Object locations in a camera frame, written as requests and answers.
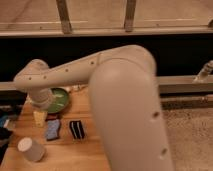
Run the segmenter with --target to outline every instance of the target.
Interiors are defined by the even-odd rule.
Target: paper cup
[[[27,160],[32,162],[41,160],[45,153],[44,146],[29,137],[25,137],[19,141],[18,150]]]

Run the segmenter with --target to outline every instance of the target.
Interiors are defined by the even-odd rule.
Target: metal bar
[[[0,102],[4,104],[20,103],[26,99],[26,94],[18,91],[13,82],[0,82]]]
[[[124,29],[126,32],[133,31],[135,8],[136,8],[136,0],[127,0],[126,16],[124,21]]]
[[[61,20],[62,31],[64,34],[70,34],[72,32],[72,26],[69,19],[66,0],[56,0],[56,2]]]
[[[0,23],[1,31],[61,30],[61,21],[56,22],[6,22]]]
[[[195,75],[157,77],[161,94],[213,92],[213,75],[204,83],[193,83]],[[16,90],[13,82],[0,82],[0,91]]]
[[[132,35],[172,35],[172,34],[206,34],[213,33],[207,26],[197,27],[159,27],[159,28],[134,28],[132,32],[124,29],[75,29],[72,34],[63,34],[60,30],[40,31],[0,31],[1,37],[84,37],[84,36],[132,36]]]

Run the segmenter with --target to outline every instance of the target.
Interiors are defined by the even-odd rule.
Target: green plate
[[[54,101],[47,109],[48,113],[58,113],[69,104],[69,93],[62,88],[52,89]]]

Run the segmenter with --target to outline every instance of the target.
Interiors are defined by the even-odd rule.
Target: wooden tabletop
[[[60,138],[46,141],[45,130],[36,127],[33,108],[25,102],[16,123],[12,140],[1,164],[1,171],[109,171],[100,137],[91,118],[88,89],[70,93],[70,105],[61,112]],[[84,140],[74,140],[69,129],[71,120],[81,120],[86,133]],[[31,137],[44,144],[46,153],[40,162],[27,161],[18,151],[23,137]]]

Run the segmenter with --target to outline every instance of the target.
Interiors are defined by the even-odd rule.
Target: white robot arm
[[[174,171],[155,77],[143,47],[101,51],[52,69],[31,61],[14,78],[18,90],[47,109],[51,87],[89,83],[92,114],[113,171]]]

